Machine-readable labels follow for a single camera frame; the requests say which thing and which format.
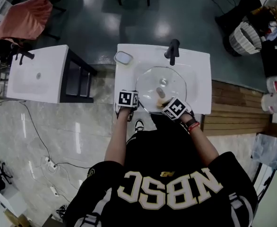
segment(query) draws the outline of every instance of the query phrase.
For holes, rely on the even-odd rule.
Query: black faucet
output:
[[[178,51],[178,48],[180,47],[180,42],[177,39],[173,39],[170,42],[169,48],[165,53],[165,57],[167,59],[170,59],[170,65],[175,65],[175,58],[180,57],[180,53]]]

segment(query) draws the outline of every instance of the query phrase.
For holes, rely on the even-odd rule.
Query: red bracelet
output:
[[[199,122],[196,122],[196,123],[190,125],[190,126],[188,127],[188,132],[190,133],[191,130],[193,130],[196,126],[199,126],[199,125],[200,125]]]

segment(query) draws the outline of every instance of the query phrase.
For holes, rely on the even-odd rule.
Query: pink jacket on chair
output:
[[[35,40],[45,29],[51,11],[49,0],[28,0],[12,6],[0,23],[0,39]]]

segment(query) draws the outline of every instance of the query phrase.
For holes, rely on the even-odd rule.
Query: black jersey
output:
[[[248,226],[257,195],[235,156],[224,153],[205,167],[187,133],[167,134],[138,132],[127,144],[124,166],[93,166],[65,225]]]

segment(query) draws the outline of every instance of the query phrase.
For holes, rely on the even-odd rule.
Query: black and white qr-like marker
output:
[[[121,91],[119,94],[118,106],[124,107],[138,107],[139,105],[139,93],[132,91]]]
[[[163,112],[172,120],[178,119],[187,110],[187,104],[175,97],[163,109]]]

